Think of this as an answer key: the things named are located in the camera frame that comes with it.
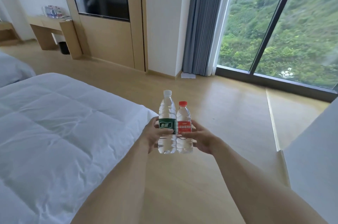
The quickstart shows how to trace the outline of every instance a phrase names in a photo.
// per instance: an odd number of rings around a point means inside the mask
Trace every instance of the plastic water bottle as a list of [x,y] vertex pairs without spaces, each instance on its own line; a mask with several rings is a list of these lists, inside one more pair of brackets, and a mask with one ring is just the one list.
[[182,132],[191,132],[191,115],[187,108],[186,101],[180,101],[180,108],[177,111],[177,151],[179,153],[192,153],[192,139],[182,137]]
[[171,98],[171,91],[163,92],[164,99],[158,111],[158,124],[160,128],[173,129],[172,135],[165,135],[158,140],[158,151],[161,154],[172,154],[176,151],[176,108]]

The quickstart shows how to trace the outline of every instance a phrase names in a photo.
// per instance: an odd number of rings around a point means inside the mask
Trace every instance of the black trash bin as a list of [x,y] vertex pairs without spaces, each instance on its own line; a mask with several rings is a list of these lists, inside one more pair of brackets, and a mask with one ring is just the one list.
[[70,54],[66,42],[59,42],[58,45],[60,47],[60,51],[61,51],[62,54],[64,54],[64,55],[69,55]]

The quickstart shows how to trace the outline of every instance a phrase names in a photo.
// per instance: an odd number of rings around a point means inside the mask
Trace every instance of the vegetation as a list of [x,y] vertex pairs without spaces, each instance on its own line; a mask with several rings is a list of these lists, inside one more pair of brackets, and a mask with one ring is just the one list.
[[[250,69],[278,1],[232,0],[218,64]],[[332,89],[338,83],[338,0],[288,0],[256,72]]]

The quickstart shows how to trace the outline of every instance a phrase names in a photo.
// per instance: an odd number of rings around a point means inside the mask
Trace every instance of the red bottle label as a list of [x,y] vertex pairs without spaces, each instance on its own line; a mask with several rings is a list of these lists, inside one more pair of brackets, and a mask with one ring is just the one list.
[[182,132],[191,132],[191,121],[178,121],[178,134]]

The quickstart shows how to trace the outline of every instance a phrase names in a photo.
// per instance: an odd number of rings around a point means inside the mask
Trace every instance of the white bedding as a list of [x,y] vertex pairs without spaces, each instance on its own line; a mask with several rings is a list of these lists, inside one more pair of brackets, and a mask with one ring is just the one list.
[[0,87],[32,76],[35,72],[29,65],[0,51]]
[[0,88],[0,223],[70,223],[156,115],[60,74]]

